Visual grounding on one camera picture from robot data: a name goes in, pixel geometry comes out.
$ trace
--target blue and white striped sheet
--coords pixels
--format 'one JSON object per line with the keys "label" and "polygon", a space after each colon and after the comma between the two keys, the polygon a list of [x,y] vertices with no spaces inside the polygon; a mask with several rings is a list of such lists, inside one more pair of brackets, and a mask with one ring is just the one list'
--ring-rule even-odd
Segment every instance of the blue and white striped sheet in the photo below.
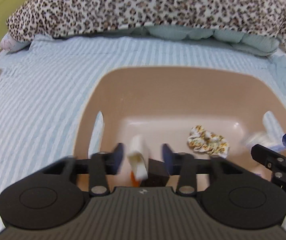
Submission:
{"label": "blue and white striped sheet", "polygon": [[247,73],[264,81],[286,106],[267,58],[205,40],[38,36],[27,50],[0,53],[0,193],[66,155],[90,94],[108,71],[128,65],[188,65]]}

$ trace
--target screw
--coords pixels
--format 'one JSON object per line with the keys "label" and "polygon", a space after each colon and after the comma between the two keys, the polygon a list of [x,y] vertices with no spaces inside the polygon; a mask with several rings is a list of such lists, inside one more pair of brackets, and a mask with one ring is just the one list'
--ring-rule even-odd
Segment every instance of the screw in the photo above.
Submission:
{"label": "screw", "polygon": [[105,193],[107,191],[107,188],[104,187],[104,186],[95,186],[95,187],[91,188],[91,191],[94,194],[103,194],[103,193]]}
{"label": "screw", "polygon": [[281,177],[282,177],[282,173],[281,173],[281,172],[276,172],[274,175],[275,175],[277,178],[281,178]]}
{"label": "screw", "polygon": [[179,188],[179,191],[183,194],[191,194],[194,192],[194,188],[191,186],[182,186]]}

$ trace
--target bed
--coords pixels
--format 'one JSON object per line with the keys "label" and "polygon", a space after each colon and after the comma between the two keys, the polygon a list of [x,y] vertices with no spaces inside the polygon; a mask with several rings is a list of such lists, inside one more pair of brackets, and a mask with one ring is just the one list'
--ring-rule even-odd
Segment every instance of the bed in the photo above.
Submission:
{"label": "bed", "polygon": [[[212,39],[175,42],[151,37],[77,36],[54,40],[38,35],[29,48],[16,53],[2,51],[0,192],[41,167],[72,155],[83,107],[99,79],[112,69],[184,65],[246,73],[264,81],[286,107],[286,91],[272,71],[277,62],[278,56],[257,57]],[[270,131],[282,132],[273,116],[267,116],[266,123]],[[99,149],[99,135],[96,129],[89,154]]]}

